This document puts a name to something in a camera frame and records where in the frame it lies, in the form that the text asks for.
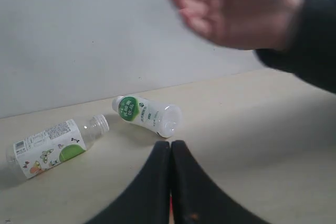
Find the black sleeved forearm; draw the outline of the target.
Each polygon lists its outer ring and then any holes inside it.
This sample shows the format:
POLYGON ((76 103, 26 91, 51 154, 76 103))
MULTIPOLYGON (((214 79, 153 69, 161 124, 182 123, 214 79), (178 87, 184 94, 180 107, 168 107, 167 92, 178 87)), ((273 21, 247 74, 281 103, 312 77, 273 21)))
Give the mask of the black sleeved forearm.
POLYGON ((255 53, 265 66, 335 93, 335 0, 304 0, 289 47, 255 53))

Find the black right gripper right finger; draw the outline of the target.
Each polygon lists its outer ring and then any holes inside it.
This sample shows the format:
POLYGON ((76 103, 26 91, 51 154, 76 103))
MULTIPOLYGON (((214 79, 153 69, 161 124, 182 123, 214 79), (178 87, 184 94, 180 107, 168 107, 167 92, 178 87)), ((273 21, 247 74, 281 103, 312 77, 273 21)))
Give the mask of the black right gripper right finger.
POLYGON ((171 197, 175 223, 265 223, 223 192, 181 140, 171 144, 171 197))

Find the person's open hand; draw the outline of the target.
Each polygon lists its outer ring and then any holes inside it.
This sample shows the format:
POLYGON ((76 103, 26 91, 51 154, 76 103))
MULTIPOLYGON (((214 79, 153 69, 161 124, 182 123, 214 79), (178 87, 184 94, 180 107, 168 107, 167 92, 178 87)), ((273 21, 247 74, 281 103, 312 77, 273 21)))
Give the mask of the person's open hand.
POLYGON ((184 25, 218 46, 285 49, 303 0, 172 0, 184 25))

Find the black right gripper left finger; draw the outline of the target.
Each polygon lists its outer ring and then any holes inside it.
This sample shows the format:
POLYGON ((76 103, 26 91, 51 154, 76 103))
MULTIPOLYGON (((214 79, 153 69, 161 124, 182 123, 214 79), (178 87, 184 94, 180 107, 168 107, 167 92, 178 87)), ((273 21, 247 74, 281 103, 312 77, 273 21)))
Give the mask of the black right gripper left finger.
POLYGON ((160 141, 132 183, 87 223, 168 223, 170 144, 160 141))

